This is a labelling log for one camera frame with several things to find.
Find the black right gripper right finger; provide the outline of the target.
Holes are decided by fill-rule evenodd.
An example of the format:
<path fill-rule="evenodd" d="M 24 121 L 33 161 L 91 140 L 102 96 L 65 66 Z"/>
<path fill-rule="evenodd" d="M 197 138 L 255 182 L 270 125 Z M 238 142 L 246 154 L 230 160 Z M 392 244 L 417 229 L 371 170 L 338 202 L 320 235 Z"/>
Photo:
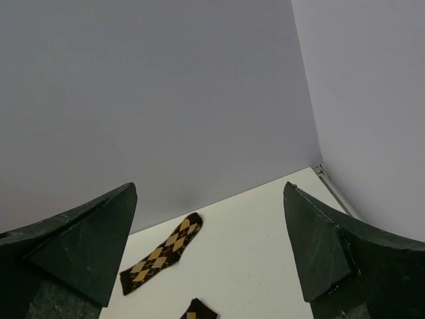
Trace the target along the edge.
<path fill-rule="evenodd" d="M 424 243 L 366 224 L 288 182 L 284 214 L 314 318 L 423 318 Z"/>

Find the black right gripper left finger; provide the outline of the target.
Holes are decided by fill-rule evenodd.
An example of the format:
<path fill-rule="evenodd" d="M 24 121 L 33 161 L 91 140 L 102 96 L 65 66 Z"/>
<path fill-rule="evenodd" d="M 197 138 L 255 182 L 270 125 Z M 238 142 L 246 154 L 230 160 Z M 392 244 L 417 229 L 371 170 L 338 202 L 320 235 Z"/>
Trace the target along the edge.
<path fill-rule="evenodd" d="M 2 318 L 99 318 L 137 205 L 134 183 L 1 234 Z"/>

